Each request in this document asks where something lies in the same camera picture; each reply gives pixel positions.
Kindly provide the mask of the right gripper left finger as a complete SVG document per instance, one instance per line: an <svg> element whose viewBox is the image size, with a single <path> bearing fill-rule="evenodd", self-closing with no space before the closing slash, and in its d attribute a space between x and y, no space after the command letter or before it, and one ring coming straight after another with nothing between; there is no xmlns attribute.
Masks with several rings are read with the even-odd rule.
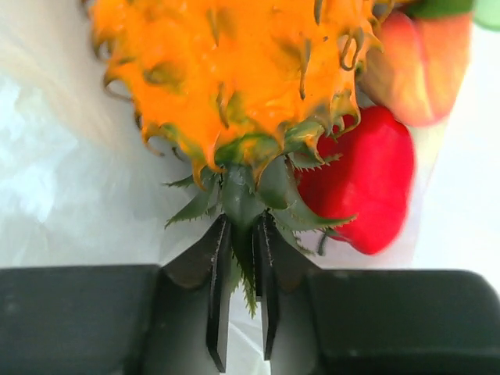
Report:
<svg viewBox="0 0 500 375"><path fill-rule="evenodd" d="M221 215L161 269L154 304L155 373L223 373L227 364L231 249Z"/></svg>

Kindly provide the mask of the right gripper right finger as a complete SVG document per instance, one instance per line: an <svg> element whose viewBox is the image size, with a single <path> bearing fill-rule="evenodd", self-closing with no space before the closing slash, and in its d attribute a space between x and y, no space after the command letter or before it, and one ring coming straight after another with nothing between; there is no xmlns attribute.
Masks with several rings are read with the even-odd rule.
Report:
<svg viewBox="0 0 500 375"><path fill-rule="evenodd" d="M257 300L261 303L264 359L287 346L299 348L312 331L307 277L319 269L284 238L269 213L253 229Z"/></svg>

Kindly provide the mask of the red fake pepper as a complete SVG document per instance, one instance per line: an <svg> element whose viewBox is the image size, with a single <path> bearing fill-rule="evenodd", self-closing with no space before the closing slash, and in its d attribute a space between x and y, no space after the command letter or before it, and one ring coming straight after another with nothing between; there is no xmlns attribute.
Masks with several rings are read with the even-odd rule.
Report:
<svg viewBox="0 0 500 375"><path fill-rule="evenodd" d="M317 215L355 219L336 229L335 240L365 255L385 250L402 230L409 210L416 169L412 136L383 106L361 111L361 121L337 140L322 136L329 165L296 172L302 200Z"/></svg>

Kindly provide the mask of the light green plastic bag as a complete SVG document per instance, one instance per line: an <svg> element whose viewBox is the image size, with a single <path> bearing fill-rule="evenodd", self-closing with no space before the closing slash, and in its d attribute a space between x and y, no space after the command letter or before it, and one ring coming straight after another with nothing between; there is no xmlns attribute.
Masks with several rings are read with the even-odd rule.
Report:
<svg viewBox="0 0 500 375"><path fill-rule="evenodd" d="M416 169L402 230L385 250L362 254L337 231L299 231L298 247L284 236L319 267L307 277L306 343L264 359L261 303L248 310L231 250L225 372L155 373L159 273L224 214L170 222L198 193L174 186L191 164L163 138L142 141L123 84L103 89L106 65L82 2L1 4L2 373L498 373L498 287L467 266L417 270L409 261L439 122L402 123ZM376 37L393 11L437 19L473 10L471 1L373 2ZM363 73L360 115L378 105L360 86Z"/></svg>

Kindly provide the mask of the orange fake pineapple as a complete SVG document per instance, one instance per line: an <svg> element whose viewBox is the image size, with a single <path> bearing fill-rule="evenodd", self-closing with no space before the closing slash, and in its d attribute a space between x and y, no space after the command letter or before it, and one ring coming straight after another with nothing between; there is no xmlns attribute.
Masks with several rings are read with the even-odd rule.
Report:
<svg viewBox="0 0 500 375"><path fill-rule="evenodd" d="M296 170L328 165L318 142L359 123L356 81L381 50L373 1L83 1L102 87L123 84L142 141L167 140L198 193L171 223L224 214L235 286L254 312L252 228L270 215L298 247L299 231L333 234L355 220L314 213Z"/></svg>

